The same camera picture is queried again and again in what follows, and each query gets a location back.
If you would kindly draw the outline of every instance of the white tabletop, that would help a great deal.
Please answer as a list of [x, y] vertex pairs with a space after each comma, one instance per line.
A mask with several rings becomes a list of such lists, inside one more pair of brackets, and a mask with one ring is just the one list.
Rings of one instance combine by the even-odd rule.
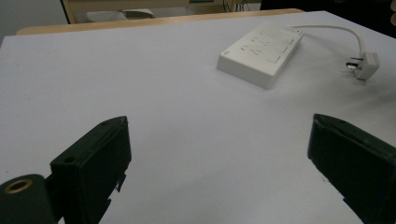
[[[357, 29], [381, 66], [345, 67], [354, 35], [304, 29], [271, 90], [216, 69], [264, 20]], [[396, 146], [396, 40], [327, 12], [6, 37], [0, 182], [50, 174], [99, 122], [130, 121], [132, 162], [101, 223], [361, 223], [307, 158], [312, 118], [344, 119]]]

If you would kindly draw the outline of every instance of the brass screw hole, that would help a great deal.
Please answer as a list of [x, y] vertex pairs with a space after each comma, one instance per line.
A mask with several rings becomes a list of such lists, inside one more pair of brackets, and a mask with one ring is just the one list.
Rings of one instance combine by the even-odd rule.
[[9, 184], [6, 187], [5, 193], [7, 193], [7, 194], [19, 193], [19, 192], [29, 188], [32, 184], [33, 184], [33, 181], [31, 179], [17, 180], [17, 181], [14, 181], [13, 183]]

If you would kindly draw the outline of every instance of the white cable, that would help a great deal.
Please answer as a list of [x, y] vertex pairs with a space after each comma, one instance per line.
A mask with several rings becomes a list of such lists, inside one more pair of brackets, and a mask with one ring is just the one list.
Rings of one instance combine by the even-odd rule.
[[361, 35], [350, 28], [344, 27], [344, 26], [335, 26], [335, 25], [311, 25], [311, 24], [303, 24], [303, 25], [292, 25], [291, 27], [293, 28], [331, 28], [331, 29], [338, 29], [338, 30], [345, 30], [348, 31], [350, 33], [352, 33], [354, 36], [356, 36], [358, 38], [358, 42], [359, 42], [359, 49], [360, 49], [360, 56], [364, 54], [364, 52], [366, 52], [366, 47], [364, 47], [364, 42], [363, 42], [363, 38], [361, 37]]

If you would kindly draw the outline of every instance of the white power strip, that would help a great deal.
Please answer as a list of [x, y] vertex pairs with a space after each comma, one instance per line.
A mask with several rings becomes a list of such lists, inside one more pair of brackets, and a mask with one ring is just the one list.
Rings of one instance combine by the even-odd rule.
[[271, 89], [303, 34], [298, 29], [265, 21], [220, 54], [218, 69]]

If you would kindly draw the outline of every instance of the white plug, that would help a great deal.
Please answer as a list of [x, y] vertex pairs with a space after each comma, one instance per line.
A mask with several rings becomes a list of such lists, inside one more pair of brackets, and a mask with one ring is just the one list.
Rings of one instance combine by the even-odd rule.
[[378, 55], [372, 52], [363, 52], [356, 63], [346, 63], [347, 68], [353, 69], [355, 78], [360, 80], [369, 79], [379, 68]]

